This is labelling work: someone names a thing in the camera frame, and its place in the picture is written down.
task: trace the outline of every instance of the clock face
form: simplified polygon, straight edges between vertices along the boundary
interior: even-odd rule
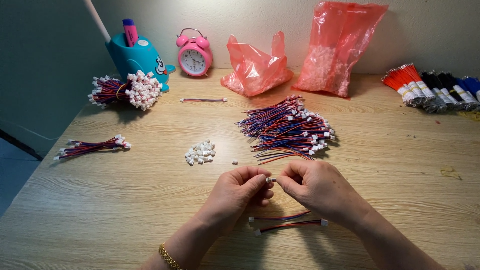
[[[197,50],[183,51],[180,62],[182,68],[192,74],[201,74],[205,71],[205,58]]]

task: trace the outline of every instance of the wooden table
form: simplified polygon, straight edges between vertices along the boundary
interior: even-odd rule
[[[256,165],[234,125],[244,118],[241,112],[298,93],[290,90],[296,75],[248,99],[220,85],[230,72],[211,70],[208,78],[193,78],[177,71],[171,91],[146,112],[130,105],[107,110],[86,105],[0,219],[0,269],[138,267],[200,208],[217,177],[236,168],[232,159],[239,166]],[[306,107],[328,119],[338,137],[339,146],[330,147],[323,160],[439,263],[448,269],[480,266],[480,124],[454,113],[428,115],[403,107],[401,97],[379,79],[353,75],[351,100],[302,93]],[[193,97],[228,102],[179,102]],[[67,139],[102,141],[118,133],[133,144],[130,151],[52,160]],[[189,166],[184,153],[206,138],[216,142],[214,161]],[[263,167],[275,176],[288,160]],[[444,165],[462,180],[441,176]],[[279,186],[274,191],[264,215],[304,210]],[[336,224],[254,237],[247,217],[260,211],[248,209],[201,267],[375,268],[355,235]]]

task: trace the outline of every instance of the plastic bag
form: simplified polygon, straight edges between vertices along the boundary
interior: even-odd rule
[[[353,65],[372,38],[388,5],[320,2],[314,8],[310,45],[292,88],[348,97]]]
[[[230,35],[227,43],[230,62],[234,72],[220,80],[220,84],[247,97],[253,97],[289,81],[293,72],[286,69],[283,32],[278,31],[272,39],[272,55],[257,48],[238,43]]]

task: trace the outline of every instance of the gold bracelet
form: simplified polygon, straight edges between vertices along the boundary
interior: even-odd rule
[[[158,248],[158,252],[173,270],[183,270],[182,268],[180,268],[180,265],[174,259],[172,259],[172,257],[170,257],[170,255],[165,251],[165,243],[162,243],[160,245],[160,247]]]

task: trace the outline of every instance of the blue pen holder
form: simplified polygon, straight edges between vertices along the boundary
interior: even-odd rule
[[[110,42],[105,42],[105,46],[112,58],[123,81],[127,81],[129,73],[135,74],[138,70],[147,74],[153,72],[153,78],[163,84],[162,92],[169,90],[168,72],[160,55],[157,53],[153,44],[145,37],[138,36],[138,40],[133,47],[126,45],[127,38],[125,33],[117,34],[112,37]]]

